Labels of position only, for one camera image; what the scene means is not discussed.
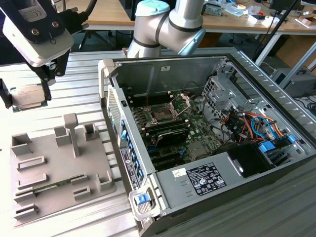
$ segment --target blue cable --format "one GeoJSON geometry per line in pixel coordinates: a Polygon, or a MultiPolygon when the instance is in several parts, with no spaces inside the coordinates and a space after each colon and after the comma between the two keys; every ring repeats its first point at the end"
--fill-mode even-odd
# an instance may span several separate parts
{"type": "Polygon", "coordinates": [[[254,128],[254,120],[255,120],[255,118],[261,118],[263,121],[265,121],[265,122],[267,123],[267,125],[269,126],[269,129],[270,129],[272,135],[274,136],[274,138],[279,138],[279,136],[273,131],[273,129],[272,129],[272,127],[271,127],[269,121],[268,121],[266,118],[261,117],[261,116],[254,117],[254,118],[252,119],[252,121],[251,121],[251,128],[252,128],[252,130],[253,130],[253,132],[254,132],[255,134],[257,134],[258,136],[262,137],[264,141],[266,140],[265,137],[264,137],[262,134],[258,133],[258,132],[255,130],[255,128],[254,128]]]}

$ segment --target blue latch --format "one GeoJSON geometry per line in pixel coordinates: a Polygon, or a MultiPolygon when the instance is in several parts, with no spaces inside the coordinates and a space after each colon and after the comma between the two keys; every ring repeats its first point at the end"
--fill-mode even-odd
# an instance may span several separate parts
{"type": "Polygon", "coordinates": [[[139,162],[138,162],[138,160],[137,160],[137,161],[135,162],[135,170],[137,171],[138,168],[139,168],[139,162]]]}
{"type": "Polygon", "coordinates": [[[289,135],[289,136],[288,136],[288,140],[289,140],[291,143],[296,142],[296,138],[295,138],[293,135],[289,135]]]}
{"type": "Polygon", "coordinates": [[[151,201],[149,194],[141,194],[139,196],[136,196],[135,200],[136,200],[137,205],[141,205],[141,204],[144,204],[144,203],[151,201]]]}
{"type": "Polygon", "coordinates": [[[136,161],[136,154],[135,152],[132,152],[132,162],[135,162],[136,161]]]}
{"type": "Polygon", "coordinates": [[[124,130],[124,131],[122,132],[122,135],[121,135],[120,137],[121,137],[121,139],[126,139],[126,136],[127,136],[127,131],[124,130]]]}
{"type": "Polygon", "coordinates": [[[129,146],[128,146],[128,148],[129,148],[130,153],[131,153],[131,152],[133,151],[133,149],[134,149],[134,148],[133,148],[133,144],[130,143],[129,146]]]}
{"type": "Polygon", "coordinates": [[[260,145],[260,149],[263,152],[268,152],[271,151],[273,149],[275,149],[276,147],[272,144],[272,142],[264,142],[260,145]]]}
{"type": "Polygon", "coordinates": [[[143,172],[141,169],[138,171],[138,177],[139,177],[139,179],[143,178],[143,172]]]}

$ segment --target ventilation grille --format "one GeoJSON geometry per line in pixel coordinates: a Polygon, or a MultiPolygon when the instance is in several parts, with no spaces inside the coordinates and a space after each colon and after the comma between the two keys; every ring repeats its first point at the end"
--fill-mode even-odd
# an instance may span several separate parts
{"type": "Polygon", "coordinates": [[[109,88],[109,109],[110,109],[110,117],[112,122],[114,122],[114,129],[117,131],[118,134],[120,134],[120,118],[121,114],[119,111],[119,107],[117,104],[117,101],[115,99],[113,89],[109,88]]]}

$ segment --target barcode label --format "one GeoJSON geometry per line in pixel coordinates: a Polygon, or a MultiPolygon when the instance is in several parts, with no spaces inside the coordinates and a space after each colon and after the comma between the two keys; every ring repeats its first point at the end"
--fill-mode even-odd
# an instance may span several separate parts
{"type": "Polygon", "coordinates": [[[187,173],[186,173],[186,169],[185,168],[181,168],[181,169],[176,169],[176,170],[173,170],[172,171],[172,173],[173,173],[173,176],[175,177],[175,178],[177,178],[177,177],[180,177],[180,176],[182,176],[182,175],[186,175],[187,173]]]}

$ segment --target white sticker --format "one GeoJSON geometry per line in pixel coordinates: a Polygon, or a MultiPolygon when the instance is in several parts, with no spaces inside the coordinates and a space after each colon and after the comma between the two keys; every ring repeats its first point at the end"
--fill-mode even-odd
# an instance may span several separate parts
{"type": "Polygon", "coordinates": [[[161,67],[161,71],[162,72],[170,71],[170,66],[161,67]]]}
{"type": "Polygon", "coordinates": [[[180,177],[180,176],[182,176],[182,175],[186,175],[187,173],[186,173],[186,169],[185,168],[181,168],[181,169],[176,169],[176,170],[173,170],[172,171],[172,173],[173,173],[173,176],[175,177],[175,178],[177,178],[177,177],[180,177]]]}
{"type": "Polygon", "coordinates": [[[38,5],[21,9],[19,12],[28,22],[38,21],[46,17],[46,12],[38,5]]]}

